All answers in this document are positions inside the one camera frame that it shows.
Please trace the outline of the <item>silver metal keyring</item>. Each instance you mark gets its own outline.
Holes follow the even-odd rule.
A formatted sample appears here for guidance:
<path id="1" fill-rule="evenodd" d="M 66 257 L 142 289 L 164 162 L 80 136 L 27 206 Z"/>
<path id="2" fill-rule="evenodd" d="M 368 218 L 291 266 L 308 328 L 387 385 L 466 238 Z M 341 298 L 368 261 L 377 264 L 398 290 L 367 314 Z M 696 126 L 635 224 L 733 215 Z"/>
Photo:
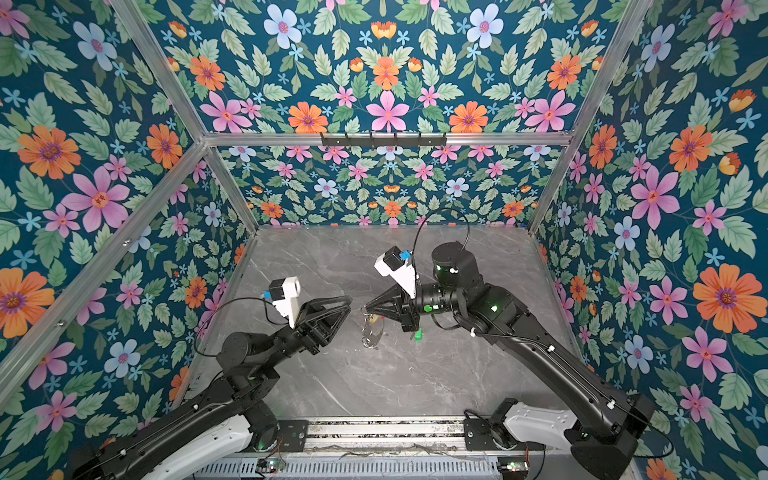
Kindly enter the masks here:
<path id="1" fill-rule="evenodd" d="M 362 345 L 367 349 L 374 349 L 384 336 L 386 320 L 382 315 L 373 313 L 367 307 L 363 307 L 361 311 L 364 315 Z"/>

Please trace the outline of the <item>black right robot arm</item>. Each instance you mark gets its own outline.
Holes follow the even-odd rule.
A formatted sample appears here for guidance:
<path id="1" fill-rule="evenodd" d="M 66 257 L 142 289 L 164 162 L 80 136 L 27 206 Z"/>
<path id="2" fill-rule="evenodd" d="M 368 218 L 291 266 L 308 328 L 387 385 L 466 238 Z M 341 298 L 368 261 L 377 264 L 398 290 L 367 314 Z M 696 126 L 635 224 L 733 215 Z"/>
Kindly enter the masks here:
<path id="1" fill-rule="evenodd" d="M 549 409 L 504 400 L 486 422 L 495 444 L 567 450 L 595 478 L 620 478 L 651 425 L 653 402 L 631 398 L 589 370 L 511 291 L 486 282 L 462 243 L 443 243 L 431 258 L 434 279 L 423 283 L 411 252 L 392 247 L 381 254 L 374 266 L 394 284 L 365 313 L 396 321 L 405 332 L 417 331 L 425 315 L 450 313 L 455 328 L 515 357 L 565 404 Z"/>

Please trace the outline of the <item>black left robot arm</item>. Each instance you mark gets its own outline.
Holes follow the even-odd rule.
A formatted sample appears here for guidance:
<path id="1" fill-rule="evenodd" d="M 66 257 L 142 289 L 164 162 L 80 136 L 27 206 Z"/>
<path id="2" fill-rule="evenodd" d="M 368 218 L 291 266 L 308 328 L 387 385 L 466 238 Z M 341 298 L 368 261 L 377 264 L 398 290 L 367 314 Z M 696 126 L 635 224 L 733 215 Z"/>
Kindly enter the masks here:
<path id="1" fill-rule="evenodd" d="M 278 421 L 264 399 L 293 355 L 317 354 L 351 313 L 348 295 L 300 306 L 295 326 L 272 334 L 235 332 L 216 355 L 220 374 L 193 398 L 149 426 L 73 455 L 67 479 L 183 479 L 232 453 L 271 447 Z"/>

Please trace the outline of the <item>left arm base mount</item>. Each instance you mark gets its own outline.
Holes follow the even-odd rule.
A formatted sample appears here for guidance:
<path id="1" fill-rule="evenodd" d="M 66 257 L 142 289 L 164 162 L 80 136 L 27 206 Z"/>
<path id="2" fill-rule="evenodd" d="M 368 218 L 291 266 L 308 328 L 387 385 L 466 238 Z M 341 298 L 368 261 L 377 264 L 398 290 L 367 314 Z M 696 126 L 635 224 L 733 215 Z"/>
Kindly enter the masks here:
<path id="1" fill-rule="evenodd" d="M 307 420 L 278 420 L 253 435 L 253 448 L 258 452 L 303 452 L 308 439 Z"/>

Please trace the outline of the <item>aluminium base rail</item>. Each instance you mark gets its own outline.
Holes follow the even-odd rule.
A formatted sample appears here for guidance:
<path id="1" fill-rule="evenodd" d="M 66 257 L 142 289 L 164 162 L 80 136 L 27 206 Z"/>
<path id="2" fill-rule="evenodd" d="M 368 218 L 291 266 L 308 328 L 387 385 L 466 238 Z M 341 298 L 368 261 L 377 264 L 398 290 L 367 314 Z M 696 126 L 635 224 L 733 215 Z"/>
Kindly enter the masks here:
<path id="1" fill-rule="evenodd" d="M 308 439 L 303 452 L 373 455 L 405 455 L 421 452 L 425 455 L 517 455 L 534 450 L 518 451 L 468 451 L 463 438 L 463 415 L 459 416 L 411 416 L 411 417 L 320 417 L 307 420 L 310 423 Z M 523 442 L 535 442 L 548 449 L 567 452 L 571 442 L 566 430 L 577 425 L 575 415 L 568 410 L 548 410 L 526 405 L 515 406 L 504 425 Z M 227 455 L 250 452 L 253 435 L 257 434 L 242 415 L 218 422 L 194 437 L 178 451 L 183 459 L 198 461 L 204 465 Z M 261 452 L 273 457 L 280 451 Z"/>

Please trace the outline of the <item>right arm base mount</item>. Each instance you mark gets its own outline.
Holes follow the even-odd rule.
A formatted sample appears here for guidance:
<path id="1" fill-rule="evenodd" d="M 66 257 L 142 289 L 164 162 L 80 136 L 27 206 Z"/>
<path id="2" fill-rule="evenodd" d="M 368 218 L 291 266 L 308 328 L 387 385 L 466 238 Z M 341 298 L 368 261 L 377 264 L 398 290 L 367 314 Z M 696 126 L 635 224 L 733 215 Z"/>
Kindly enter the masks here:
<path id="1" fill-rule="evenodd" d="M 490 415 L 473 409 L 463 411 L 463 438 L 468 451 L 542 451 L 544 446 L 535 442 L 523 442 L 504 425 L 510 410 L 520 406 L 516 398 L 506 398 Z"/>

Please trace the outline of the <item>black wall hook rail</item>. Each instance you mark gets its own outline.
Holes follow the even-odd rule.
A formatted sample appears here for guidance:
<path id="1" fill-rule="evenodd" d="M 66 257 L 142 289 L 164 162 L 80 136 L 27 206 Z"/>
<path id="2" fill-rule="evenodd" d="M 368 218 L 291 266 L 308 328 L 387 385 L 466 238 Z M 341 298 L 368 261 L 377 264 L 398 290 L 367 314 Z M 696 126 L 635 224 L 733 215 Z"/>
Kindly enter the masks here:
<path id="1" fill-rule="evenodd" d="M 321 145 L 325 147 L 442 147 L 448 144 L 446 134 L 392 133 L 392 134 L 321 134 Z"/>

